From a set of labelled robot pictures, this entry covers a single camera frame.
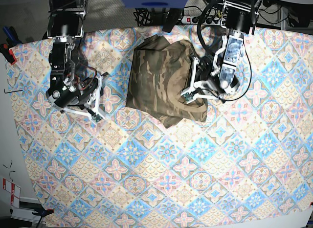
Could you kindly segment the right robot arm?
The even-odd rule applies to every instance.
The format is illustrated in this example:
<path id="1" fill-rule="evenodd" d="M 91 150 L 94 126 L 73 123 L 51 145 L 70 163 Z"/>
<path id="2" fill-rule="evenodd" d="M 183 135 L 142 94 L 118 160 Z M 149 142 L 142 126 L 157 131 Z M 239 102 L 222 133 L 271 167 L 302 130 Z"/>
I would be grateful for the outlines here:
<path id="1" fill-rule="evenodd" d="M 95 76 L 82 80 L 76 74 L 81 65 L 76 41 L 84 35 L 87 6 L 88 0 L 49 0 L 46 36 L 52 39 L 52 49 L 48 57 L 51 73 L 46 97 L 51 106 L 62 112 L 70 107 L 90 110 L 99 89 Z"/>

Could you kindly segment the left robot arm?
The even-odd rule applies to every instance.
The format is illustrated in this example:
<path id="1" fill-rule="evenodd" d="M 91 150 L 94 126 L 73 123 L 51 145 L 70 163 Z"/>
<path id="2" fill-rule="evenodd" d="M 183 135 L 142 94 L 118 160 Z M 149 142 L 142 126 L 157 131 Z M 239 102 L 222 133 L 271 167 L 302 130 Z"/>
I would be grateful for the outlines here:
<path id="1" fill-rule="evenodd" d="M 203 57 L 194 56 L 189 85 L 181 96 L 190 103 L 198 98 L 226 102 L 240 87 L 235 75 L 237 65 L 246 53 L 244 36 L 254 33 L 259 8 L 263 0 L 205 0 L 208 5 L 198 17 L 197 36 L 205 49 Z M 211 10 L 220 12 L 217 24 L 225 33 L 213 51 L 201 33 L 203 23 L 214 20 Z"/>

